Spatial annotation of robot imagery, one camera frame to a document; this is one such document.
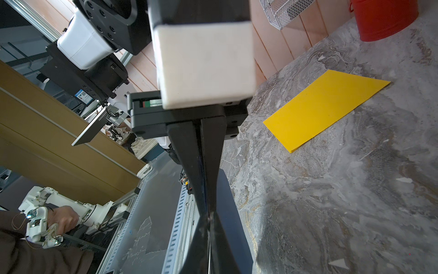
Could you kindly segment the yellow paper document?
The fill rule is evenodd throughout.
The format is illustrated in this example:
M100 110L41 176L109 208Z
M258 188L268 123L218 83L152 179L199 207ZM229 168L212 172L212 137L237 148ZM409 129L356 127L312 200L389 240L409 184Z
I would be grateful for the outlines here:
M263 124L292 153L390 83L327 70Z

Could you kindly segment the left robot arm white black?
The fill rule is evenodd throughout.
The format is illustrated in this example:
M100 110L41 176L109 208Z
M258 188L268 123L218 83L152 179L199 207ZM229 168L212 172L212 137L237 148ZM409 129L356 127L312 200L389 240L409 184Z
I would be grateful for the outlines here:
M255 92L252 22L248 1L75 1L65 33L47 47L44 79L80 99L106 103L128 84L115 52L137 55L152 45L161 105L151 92L129 98L137 134L168 136L186 170L203 215L217 208L217 176L228 106Z

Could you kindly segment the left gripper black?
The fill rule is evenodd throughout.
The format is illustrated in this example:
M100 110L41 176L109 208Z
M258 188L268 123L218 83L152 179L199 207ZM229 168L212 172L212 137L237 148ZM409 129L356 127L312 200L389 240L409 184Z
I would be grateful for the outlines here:
M214 212L224 139L233 139L239 134L238 127L248 117L252 99L173 110L163 109L161 99L160 91L128 95L131 129L144 139L169 136L192 186L199 213ZM190 122L199 120L201 147L196 126Z

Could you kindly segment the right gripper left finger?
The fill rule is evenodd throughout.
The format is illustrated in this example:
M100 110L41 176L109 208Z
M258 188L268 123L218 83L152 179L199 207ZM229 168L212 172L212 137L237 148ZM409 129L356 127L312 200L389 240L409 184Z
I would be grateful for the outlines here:
M198 221L193 241L187 258L180 271L181 274L207 274L209 267L209 219L207 214Z

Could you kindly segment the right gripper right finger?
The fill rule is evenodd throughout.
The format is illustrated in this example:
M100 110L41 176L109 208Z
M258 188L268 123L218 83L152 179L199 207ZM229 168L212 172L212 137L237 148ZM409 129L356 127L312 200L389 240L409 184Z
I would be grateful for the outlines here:
M217 212L212 212L209 234L213 273L239 274L240 270Z

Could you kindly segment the blue paper document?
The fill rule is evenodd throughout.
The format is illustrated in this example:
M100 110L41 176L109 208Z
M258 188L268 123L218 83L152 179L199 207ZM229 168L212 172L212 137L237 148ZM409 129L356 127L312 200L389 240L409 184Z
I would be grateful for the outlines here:
M239 273L251 274L253 270L252 254L228 178L222 169L219 170L217 180L217 212Z

